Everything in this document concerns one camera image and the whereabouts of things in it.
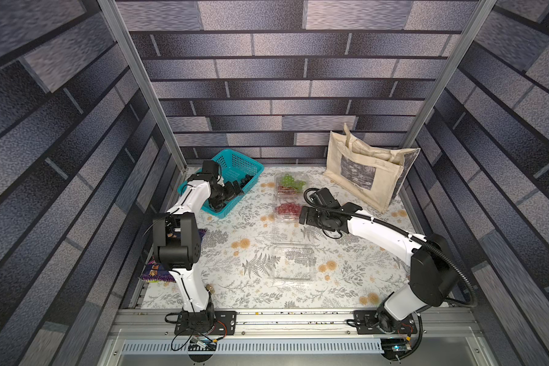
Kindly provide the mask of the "clear clamshell container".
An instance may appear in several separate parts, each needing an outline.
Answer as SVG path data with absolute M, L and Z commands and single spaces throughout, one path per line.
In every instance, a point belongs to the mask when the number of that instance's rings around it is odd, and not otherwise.
M 309 177 L 304 173 L 282 172 L 275 176 L 276 198 L 301 198 L 309 184 Z
M 276 243 L 271 247 L 271 277 L 276 280 L 308 282 L 316 272 L 316 255 L 307 244 Z
M 295 199 L 279 199 L 274 204 L 274 216 L 277 221 L 297 222 L 300 218 L 303 204 Z

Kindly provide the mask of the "red grape bunch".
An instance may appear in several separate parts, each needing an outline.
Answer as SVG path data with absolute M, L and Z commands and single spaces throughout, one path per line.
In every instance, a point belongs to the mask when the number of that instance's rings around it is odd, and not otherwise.
M 286 187 L 286 186 L 279 185 L 277 193 L 283 196 L 294 196 L 294 195 L 298 195 L 300 192 L 295 187 Z
M 294 202 L 285 202 L 276 207 L 275 211 L 279 217 L 299 217 L 302 206 Z

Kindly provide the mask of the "green grape bunch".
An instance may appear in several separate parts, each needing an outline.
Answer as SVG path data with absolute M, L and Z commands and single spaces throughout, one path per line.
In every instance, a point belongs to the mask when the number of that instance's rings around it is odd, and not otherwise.
M 284 175 L 281 178 L 279 185 L 286 186 L 286 187 L 295 187 L 301 193 L 306 185 L 306 182 L 303 180 L 294 178 L 293 175 Z

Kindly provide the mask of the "clear clamshell container back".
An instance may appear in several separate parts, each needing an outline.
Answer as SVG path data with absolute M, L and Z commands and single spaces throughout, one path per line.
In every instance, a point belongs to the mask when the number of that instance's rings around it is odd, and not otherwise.
M 308 282 L 316 272 L 316 255 L 307 244 L 276 243 L 271 247 L 271 277 L 276 280 Z

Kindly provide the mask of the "clear clamshell container front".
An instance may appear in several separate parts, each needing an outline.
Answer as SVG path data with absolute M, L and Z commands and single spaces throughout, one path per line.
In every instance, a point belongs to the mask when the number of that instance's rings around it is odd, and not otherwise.
M 301 198 L 309 184 L 309 177 L 304 173 L 282 172 L 275 176 L 276 198 Z

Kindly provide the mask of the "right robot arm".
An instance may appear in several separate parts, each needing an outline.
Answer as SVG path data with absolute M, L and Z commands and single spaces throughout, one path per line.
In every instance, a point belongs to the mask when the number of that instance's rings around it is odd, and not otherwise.
M 376 309 L 372 324 L 383 332 L 396 332 L 410 314 L 440 307 L 457 285 L 459 274 L 440 245 L 382 221 L 361 206 L 340 204 L 327 188 L 308 188 L 303 193 L 299 222 L 325 234 L 350 234 L 387 250 L 410 269 L 408 283 L 389 295 Z

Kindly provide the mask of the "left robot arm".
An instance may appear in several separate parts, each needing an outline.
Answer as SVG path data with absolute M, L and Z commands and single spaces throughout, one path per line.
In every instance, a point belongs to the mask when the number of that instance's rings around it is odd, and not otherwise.
M 183 305 L 175 332 L 226 336 L 228 327 L 215 314 L 214 305 L 201 279 L 197 263 L 201 258 L 201 234 L 196 215 L 205 203 L 219 208 L 241 192 L 230 182 L 221 184 L 221 166 L 205 160 L 201 171 L 190 176 L 178 201 L 153 220 L 154 259 L 175 280 Z

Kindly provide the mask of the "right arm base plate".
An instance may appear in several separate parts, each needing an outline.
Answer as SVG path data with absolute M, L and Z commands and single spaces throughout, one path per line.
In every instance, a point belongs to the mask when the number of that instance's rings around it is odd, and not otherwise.
M 418 333 L 417 324 L 410 314 L 403 320 L 394 320 L 390 315 L 376 310 L 355 310 L 353 318 L 346 320 L 349 326 L 357 330 L 358 335 L 403 335 Z

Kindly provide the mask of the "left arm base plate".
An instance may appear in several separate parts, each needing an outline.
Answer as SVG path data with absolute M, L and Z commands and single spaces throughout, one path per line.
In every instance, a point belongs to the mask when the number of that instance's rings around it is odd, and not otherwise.
M 175 321 L 175 335 L 206 334 L 211 336 L 233 336 L 236 332 L 236 311 L 204 310 L 187 312 L 182 310 Z

